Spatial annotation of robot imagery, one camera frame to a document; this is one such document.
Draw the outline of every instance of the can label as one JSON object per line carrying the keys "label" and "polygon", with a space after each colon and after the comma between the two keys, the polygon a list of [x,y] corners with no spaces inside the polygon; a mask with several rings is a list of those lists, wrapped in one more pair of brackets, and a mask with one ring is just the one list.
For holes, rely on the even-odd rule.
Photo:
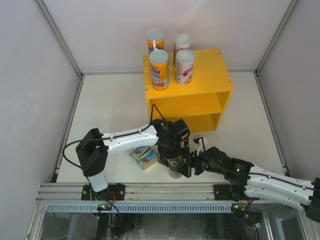
{"label": "can label", "polygon": [[156,90],[165,90],[169,85],[168,72],[169,64],[154,64],[150,62],[152,86]]}
{"label": "can label", "polygon": [[176,62],[176,82],[180,85],[191,83],[194,63]]}
{"label": "can label", "polygon": [[177,65],[176,54],[177,54],[180,50],[190,50],[190,44],[184,45],[184,46],[180,46],[180,45],[178,45],[178,44],[174,44],[173,64],[174,64],[175,66]]}
{"label": "can label", "polygon": [[[150,54],[154,50],[154,44],[153,44],[153,41],[150,41],[148,39],[146,41],[148,43],[148,50],[149,50],[149,54]],[[165,47],[165,40],[164,39],[155,42],[156,49],[164,50],[164,47]]]}

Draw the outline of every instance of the yellow shelf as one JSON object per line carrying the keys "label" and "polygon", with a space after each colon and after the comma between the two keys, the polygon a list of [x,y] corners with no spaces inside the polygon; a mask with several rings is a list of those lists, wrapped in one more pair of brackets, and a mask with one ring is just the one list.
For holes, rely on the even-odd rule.
{"label": "yellow shelf", "polygon": [[[169,53],[169,85],[163,91],[152,87],[149,55],[143,56],[145,98],[151,113],[156,104],[169,121],[183,119],[191,132],[216,130],[226,110],[234,86],[218,48],[195,50],[192,81],[188,85],[176,82],[173,53]],[[153,118],[159,118],[157,112]]]}

